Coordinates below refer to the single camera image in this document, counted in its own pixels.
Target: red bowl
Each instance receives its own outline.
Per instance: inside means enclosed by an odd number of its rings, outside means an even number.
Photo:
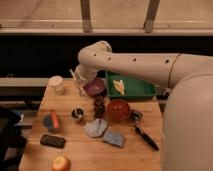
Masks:
[[[115,121],[125,121],[129,118],[131,108],[127,101],[123,99],[114,99],[107,105],[107,115]]]
[[[94,80],[84,85],[83,88],[88,95],[97,96],[103,93],[106,88],[106,85],[103,79],[95,77]]]

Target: green container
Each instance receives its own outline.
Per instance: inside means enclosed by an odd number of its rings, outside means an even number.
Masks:
[[[121,95],[114,87],[113,80],[123,80],[125,95]],[[132,77],[119,75],[106,71],[107,95],[110,99],[151,99],[156,95],[156,89],[153,84],[138,80]]]

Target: black phone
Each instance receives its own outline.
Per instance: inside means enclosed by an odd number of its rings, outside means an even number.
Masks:
[[[56,147],[56,148],[64,148],[65,142],[66,140],[63,137],[57,137],[57,136],[47,135],[47,134],[44,134],[40,140],[40,143],[42,145],[47,145],[47,146]]]

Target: white cup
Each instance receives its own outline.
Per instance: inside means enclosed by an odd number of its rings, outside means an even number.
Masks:
[[[49,85],[52,87],[56,94],[63,94],[64,87],[63,87],[63,78],[61,76],[53,76],[49,79]]]

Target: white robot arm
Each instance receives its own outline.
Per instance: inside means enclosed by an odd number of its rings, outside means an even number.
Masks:
[[[172,88],[163,119],[163,171],[213,170],[213,57],[112,53],[100,41],[83,48],[74,76],[80,84],[100,70]]]

